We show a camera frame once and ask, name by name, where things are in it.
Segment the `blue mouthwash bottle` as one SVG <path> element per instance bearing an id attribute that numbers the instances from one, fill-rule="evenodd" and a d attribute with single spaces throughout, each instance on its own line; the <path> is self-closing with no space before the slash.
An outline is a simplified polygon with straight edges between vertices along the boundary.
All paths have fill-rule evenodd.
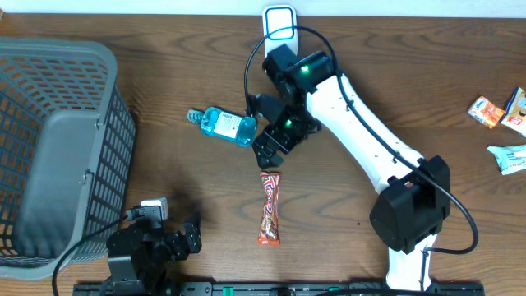
<path id="1" fill-rule="evenodd" d="M 202 134 L 231 141 L 243 148 L 251 146 L 257 130 L 257 121 L 253 117 L 212 106 L 205 111 L 190 109 L 187 120 L 196 124 Z"/>

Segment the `orange chocolate bar wrapper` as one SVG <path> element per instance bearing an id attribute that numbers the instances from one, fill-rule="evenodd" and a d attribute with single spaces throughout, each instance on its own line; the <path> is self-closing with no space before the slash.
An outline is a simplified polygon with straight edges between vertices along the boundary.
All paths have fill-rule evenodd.
<path id="1" fill-rule="evenodd" d="M 281 173 L 261 171 L 263 188 L 265 190 L 265 203 L 260 224 L 258 243 L 260 245 L 279 246 L 279 185 Z"/>

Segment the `small orange snack box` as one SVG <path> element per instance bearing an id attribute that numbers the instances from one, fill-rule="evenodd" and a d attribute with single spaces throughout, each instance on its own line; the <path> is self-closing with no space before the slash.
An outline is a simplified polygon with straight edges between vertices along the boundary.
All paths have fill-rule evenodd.
<path id="1" fill-rule="evenodd" d="M 468 108 L 468 114 L 484 126 L 492 129 L 504 116 L 504 110 L 495 106 L 484 96 L 478 97 Z"/>

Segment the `teal wet wipes pack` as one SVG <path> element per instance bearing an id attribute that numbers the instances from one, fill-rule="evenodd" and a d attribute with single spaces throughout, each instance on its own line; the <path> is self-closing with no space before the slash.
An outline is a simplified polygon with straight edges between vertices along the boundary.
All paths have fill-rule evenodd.
<path id="1" fill-rule="evenodd" d="M 501 170 L 502 175 L 525 170 L 525 145 L 520 146 L 488 146 Z"/>

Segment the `cream snack bag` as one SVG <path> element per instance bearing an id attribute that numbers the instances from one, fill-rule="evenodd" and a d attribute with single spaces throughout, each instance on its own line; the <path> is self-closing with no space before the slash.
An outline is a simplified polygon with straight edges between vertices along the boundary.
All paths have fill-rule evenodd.
<path id="1" fill-rule="evenodd" d="M 516 87 L 512 96 L 506 102 L 505 113 L 501 119 L 501 124 L 515 130 L 521 136 L 526 135 L 525 105 L 525 90 Z"/>

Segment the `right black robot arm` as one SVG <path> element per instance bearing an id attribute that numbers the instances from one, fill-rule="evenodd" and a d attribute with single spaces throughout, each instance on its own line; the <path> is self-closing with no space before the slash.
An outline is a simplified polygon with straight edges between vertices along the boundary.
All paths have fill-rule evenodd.
<path id="1" fill-rule="evenodd" d="M 262 68 L 279 97 L 258 95 L 252 107 L 268 120 L 254 140 L 258 166 L 277 168 L 295 145 L 327 127 L 369 177 L 378 198 L 369 219 L 389 248 L 385 281 L 392 289 L 426 291 L 433 246 L 450 214 L 450 169 L 403 143 L 361 101 L 346 76 L 336 76 L 330 56 L 301 59 L 283 44 L 265 55 Z"/>

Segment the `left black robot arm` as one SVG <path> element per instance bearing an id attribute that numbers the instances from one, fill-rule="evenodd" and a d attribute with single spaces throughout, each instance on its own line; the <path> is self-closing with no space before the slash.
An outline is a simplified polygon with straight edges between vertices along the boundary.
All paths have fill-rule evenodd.
<path id="1" fill-rule="evenodd" d="M 183 223 L 184 230 L 167 233 L 158 210 L 140 210 L 133 223 L 107 240 L 113 295 L 179 295 L 178 284 L 168 277 L 167 265 L 185 261 L 201 250 L 201 214 Z"/>

